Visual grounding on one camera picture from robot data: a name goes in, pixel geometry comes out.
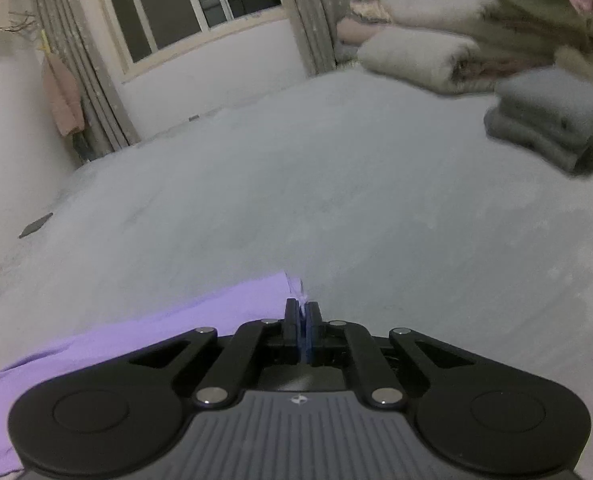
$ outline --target bed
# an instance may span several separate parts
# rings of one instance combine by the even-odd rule
[[[0,268],[0,368],[284,269],[328,319],[541,374],[593,417],[593,178],[488,140],[494,101],[352,68],[87,165]]]

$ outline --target white wall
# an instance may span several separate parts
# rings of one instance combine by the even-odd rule
[[[0,43],[0,263],[74,165],[54,127],[32,48]]]
[[[188,118],[307,78],[288,20],[265,23],[198,47],[122,83],[99,0],[81,0],[90,32],[142,138]]]

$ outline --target logo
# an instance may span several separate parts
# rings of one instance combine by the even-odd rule
[[[292,397],[290,399],[291,402],[294,402],[295,404],[298,404],[299,406],[301,406],[301,404],[305,404],[308,400],[307,397],[305,397],[304,395],[298,394],[295,395],[294,397]]]

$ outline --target white window frame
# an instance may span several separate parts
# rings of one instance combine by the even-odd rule
[[[145,32],[145,37],[152,50],[152,53],[144,59],[134,62],[132,56],[129,53],[128,43],[123,35],[123,30],[118,22],[118,17],[114,10],[112,0],[100,0],[103,8],[106,20],[112,33],[112,39],[115,43],[116,51],[121,62],[121,68],[123,70],[123,82],[130,81],[135,77],[142,75],[143,73],[151,70],[166,61],[174,59],[175,57],[182,56],[183,54],[198,48],[211,41],[219,40],[224,36],[235,34],[246,30],[248,28],[257,27],[263,23],[276,22],[278,20],[284,20],[286,12],[283,7],[272,7],[272,9],[261,10],[242,16],[241,18],[233,19],[232,10],[227,0],[220,0],[222,7],[225,12],[225,16],[228,19],[227,22],[220,23],[219,25],[209,28],[206,17],[203,13],[199,0],[190,0],[192,8],[196,14],[196,19],[201,28],[201,32],[197,32],[192,36],[184,38],[183,40],[177,41],[165,48],[159,49],[154,41],[152,29],[150,28],[149,21],[145,15],[145,10],[141,0],[133,0],[134,6],[136,7],[136,13],[139,16],[141,25]]]

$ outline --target folded purple garment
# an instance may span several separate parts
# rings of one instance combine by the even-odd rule
[[[0,476],[22,469],[7,431],[14,401],[32,386],[150,346],[198,326],[233,334],[254,319],[282,318],[286,299],[305,301],[301,282],[284,272],[208,294],[144,319],[102,326],[56,342],[0,371]]]

